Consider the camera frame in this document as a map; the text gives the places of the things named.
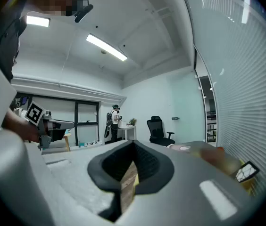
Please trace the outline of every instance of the white desk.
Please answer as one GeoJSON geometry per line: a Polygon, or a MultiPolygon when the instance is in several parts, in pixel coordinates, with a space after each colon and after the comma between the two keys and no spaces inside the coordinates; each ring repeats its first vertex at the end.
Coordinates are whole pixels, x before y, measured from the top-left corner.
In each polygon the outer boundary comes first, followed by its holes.
{"type": "Polygon", "coordinates": [[[125,131],[125,140],[136,140],[136,126],[120,126],[118,129],[125,131]]]}

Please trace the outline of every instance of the ceiling pipe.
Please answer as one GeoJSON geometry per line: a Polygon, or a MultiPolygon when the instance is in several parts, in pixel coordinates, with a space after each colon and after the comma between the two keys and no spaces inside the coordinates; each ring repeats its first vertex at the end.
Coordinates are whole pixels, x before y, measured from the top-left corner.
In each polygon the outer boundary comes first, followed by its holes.
{"type": "Polygon", "coordinates": [[[95,88],[77,85],[77,84],[73,84],[73,83],[60,82],[58,80],[53,80],[53,79],[45,79],[45,78],[40,78],[40,77],[35,77],[35,76],[27,76],[27,75],[23,75],[23,74],[15,74],[14,78],[12,80],[12,84],[14,84],[14,82],[16,82],[16,81],[38,82],[38,83],[56,85],[56,86],[61,87],[61,88],[64,87],[64,88],[69,88],[69,89],[76,89],[76,90],[83,91],[83,92],[86,92],[89,94],[95,94],[97,96],[103,96],[103,97],[93,97],[94,99],[96,99],[96,98],[100,99],[100,101],[102,101],[102,100],[118,100],[121,103],[123,103],[124,100],[126,99],[126,97],[124,97],[124,96],[120,96],[118,94],[107,92],[107,91],[100,90],[100,89],[95,89],[95,88]]]}
{"type": "Polygon", "coordinates": [[[65,67],[65,64],[68,62],[68,58],[69,58],[69,54],[70,54],[70,50],[71,50],[71,48],[72,48],[73,41],[75,40],[76,33],[77,33],[77,28],[75,29],[75,31],[74,31],[74,33],[73,33],[73,37],[72,37],[71,43],[70,43],[69,48],[68,48],[68,52],[67,52],[67,56],[66,56],[66,60],[64,61],[64,64],[63,64],[63,67],[62,67],[62,71],[61,71],[61,77],[63,76],[63,70],[64,70],[64,67],[65,67]]]}

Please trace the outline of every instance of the black office chair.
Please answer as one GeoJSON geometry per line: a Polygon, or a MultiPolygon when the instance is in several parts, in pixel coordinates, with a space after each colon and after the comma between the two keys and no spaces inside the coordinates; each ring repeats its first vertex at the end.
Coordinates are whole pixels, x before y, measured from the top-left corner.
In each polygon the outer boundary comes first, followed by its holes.
{"type": "Polygon", "coordinates": [[[175,141],[170,139],[171,135],[174,134],[173,132],[167,132],[169,138],[165,138],[162,128],[162,120],[159,116],[152,116],[151,120],[147,121],[147,125],[151,132],[150,142],[164,146],[175,144],[175,141]]]}

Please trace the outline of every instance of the white wall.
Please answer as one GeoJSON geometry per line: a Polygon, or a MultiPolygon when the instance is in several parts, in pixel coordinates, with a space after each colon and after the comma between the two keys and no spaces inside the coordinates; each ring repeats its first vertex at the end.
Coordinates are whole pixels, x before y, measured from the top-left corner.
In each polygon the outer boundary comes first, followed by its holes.
{"type": "MultiPolygon", "coordinates": [[[[74,101],[55,100],[47,98],[33,97],[33,101],[45,109],[51,111],[53,119],[62,121],[75,121],[75,103],[74,101]]],[[[75,131],[71,129],[71,136],[68,138],[69,145],[75,146],[75,131]]],[[[65,147],[65,139],[52,142],[50,147],[65,147]]]]}
{"type": "Polygon", "coordinates": [[[169,103],[171,93],[167,88],[167,81],[163,74],[123,89],[123,95],[126,95],[127,99],[122,105],[120,113],[124,121],[137,119],[136,136],[138,140],[149,141],[150,131],[147,120],[154,115],[160,116],[165,131],[174,131],[174,124],[170,120],[173,114],[173,108],[169,103]]]}
{"type": "Polygon", "coordinates": [[[132,71],[124,77],[124,88],[155,76],[190,66],[182,48],[175,53],[164,52],[150,59],[142,69],[132,71]]]}
{"type": "Polygon", "coordinates": [[[165,137],[168,136],[166,132],[175,132],[171,138],[177,143],[205,139],[203,97],[201,91],[198,90],[198,79],[194,75],[193,69],[189,66],[123,89],[123,95],[127,96],[127,99],[120,112],[124,121],[129,121],[131,118],[137,119],[138,140],[149,141],[150,131],[147,120],[154,115],[160,116],[163,121],[165,137]],[[185,82],[191,81],[191,77],[195,81],[191,84],[188,82],[187,85],[185,82]],[[175,116],[179,116],[181,119],[173,121],[171,118],[175,116]]]}
{"type": "Polygon", "coordinates": [[[65,59],[65,55],[54,51],[22,46],[12,73],[70,82],[116,94],[121,92],[123,81],[117,74],[71,56],[62,72],[65,59]]]}

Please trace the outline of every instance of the fluorescent light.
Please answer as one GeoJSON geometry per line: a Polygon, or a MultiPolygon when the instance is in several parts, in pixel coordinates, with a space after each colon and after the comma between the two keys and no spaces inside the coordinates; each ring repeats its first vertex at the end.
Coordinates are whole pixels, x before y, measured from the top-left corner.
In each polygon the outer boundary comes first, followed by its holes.
{"type": "Polygon", "coordinates": [[[27,16],[27,24],[49,27],[50,19],[44,17],[27,16]]]}
{"type": "Polygon", "coordinates": [[[125,61],[128,57],[113,48],[111,45],[107,44],[103,40],[100,40],[99,38],[95,37],[92,34],[89,34],[87,37],[87,41],[90,43],[95,44],[96,46],[102,48],[103,50],[109,52],[110,54],[113,54],[115,57],[119,58],[121,61],[125,61]]]}

